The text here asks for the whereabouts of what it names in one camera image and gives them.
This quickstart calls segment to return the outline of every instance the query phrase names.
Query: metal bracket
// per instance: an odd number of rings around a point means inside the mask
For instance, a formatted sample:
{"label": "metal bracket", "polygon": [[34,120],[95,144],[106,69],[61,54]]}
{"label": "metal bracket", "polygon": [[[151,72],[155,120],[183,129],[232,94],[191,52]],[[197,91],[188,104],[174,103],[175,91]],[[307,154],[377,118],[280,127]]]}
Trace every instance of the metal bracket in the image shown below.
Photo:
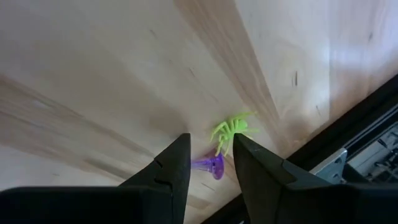
{"label": "metal bracket", "polygon": [[314,167],[310,173],[332,184],[340,184],[346,160],[347,150],[341,148]]}

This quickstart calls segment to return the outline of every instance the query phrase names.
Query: purple toy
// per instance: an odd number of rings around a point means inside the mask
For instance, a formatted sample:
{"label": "purple toy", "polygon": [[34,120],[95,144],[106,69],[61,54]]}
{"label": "purple toy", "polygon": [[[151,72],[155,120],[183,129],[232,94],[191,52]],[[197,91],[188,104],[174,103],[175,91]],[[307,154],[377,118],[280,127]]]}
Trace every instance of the purple toy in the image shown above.
{"label": "purple toy", "polygon": [[207,159],[191,161],[191,168],[211,172],[214,179],[220,180],[224,174],[223,155],[221,153],[218,156],[214,156],[214,153],[211,155],[212,157]]}

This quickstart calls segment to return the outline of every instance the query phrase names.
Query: spider leg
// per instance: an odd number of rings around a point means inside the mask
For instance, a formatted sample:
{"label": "spider leg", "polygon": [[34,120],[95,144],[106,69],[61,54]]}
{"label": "spider leg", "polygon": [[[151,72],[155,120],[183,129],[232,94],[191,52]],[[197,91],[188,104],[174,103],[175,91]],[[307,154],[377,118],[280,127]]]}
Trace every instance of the spider leg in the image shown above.
{"label": "spider leg", "polygon": [[215,128],[213,129],[213,132],[211,133],[210,141],[212,141],[213,138],[214,138],[214,135],[217,134],[217,132],[218,132],[219,130],[221,130],[223,127],[225,127],[225,126],[228,126],[228,124],[224,121],[224,122],[221,122],[217,127],[215,127]]}
{"label": "spider leg", "polygon": [[230,130],[230,128],[229,128],[227,122],[225,122],[224,130],[225,130],[225,132],[226,132],[225,134],[227,134],[227,135],[231,134],[231,130]]}
{"label": "spider leg", "polygon": [[223,133],[223,134],[226,134],[226,132],[225,132],[225,128],[223,127],[223,128],[221,128],[220,129],[220,131]]}
{"label": "spider leg", "polygon": [[226,155],[228,155],[228,152],[229,152],[229,145],[231,144],[231,140],[229,139],[228,140],[228,145],[227,145],[227,147],[226,147],[226,149],[224,150],[224,157],[226,156]]}
{"label": "spider leg", "polygon": [[218,154],[220,153],[221,147],[223,146],[223,144],[224,144],[224,140],[221,140],[221,141],[218,143],[217,151],[216,151],[216,156],[218,156]]}
{"label": "spider leg", "polygon": [[235,127],[238,127],[239,120],[238,120],[238,119],[235,119],[235,120],[234,120],[234,123],[235,123]]}
{"label": "spider leg", "polygon": [[224,139],[223,139],[224,136],[225,136],[225,134],[218,135],[218,142],[224,141]]}
{"label": "spider leg", "polygon": [[230,119],[229,120],[229,128],[231,128],[231,130],[232,131],[234,131],[235,130],[235,124],[234,124],[234,120],[233,119]]}

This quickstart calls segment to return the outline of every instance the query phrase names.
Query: toy spider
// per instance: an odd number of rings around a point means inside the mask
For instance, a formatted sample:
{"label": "toy spider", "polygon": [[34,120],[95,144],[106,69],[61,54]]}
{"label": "toy spider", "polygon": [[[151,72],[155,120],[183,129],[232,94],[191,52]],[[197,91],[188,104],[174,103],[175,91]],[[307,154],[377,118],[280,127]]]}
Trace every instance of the toy spider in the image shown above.
{"label": "toy spider", "polygon": [[244,120],[245,117],[254,114],[253,112],[248,112],[248,113],[241,113],[236,115],[233,118],[230,118],[228,120],[228,123],[226,121],[221,122],[212,132],[211,134],[211,140],[213,140],[215,134],[219,133],[218,135],[218,147],[217,147],[217,152],[216,156],[221,151],[221,147],[225,143],[225,141],[228,142],[228,145],[226,149],[224,150],[224,156],[227,155],[229,151],[229,145],[231,143],[231,140],[234,138],[235,133],[248,133],[248,132],[257,132],[258,130],[256,129],[248,129],[248,123]]}

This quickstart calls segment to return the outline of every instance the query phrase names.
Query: wooden surface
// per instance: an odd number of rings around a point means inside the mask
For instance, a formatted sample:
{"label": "wooden surface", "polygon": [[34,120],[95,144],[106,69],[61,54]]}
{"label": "wooden surface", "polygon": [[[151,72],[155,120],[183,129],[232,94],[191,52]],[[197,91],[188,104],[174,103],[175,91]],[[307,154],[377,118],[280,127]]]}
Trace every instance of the wooden surface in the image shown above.
{"label": "wooden surface", "polygon": [[59,161],[44,159],[16,149],[0,146],[0,190],[12,187],[49,185],[117,185],[101,174],[82,171]]}
{"label": "wooden surface", "polygon": [[[0,150],[117,184],[257,111],[254,139],[287,157],[398,72],[397,23],[395,0],[1,1]],[[226,161],[192,171],[186,223],[239,193]]]}

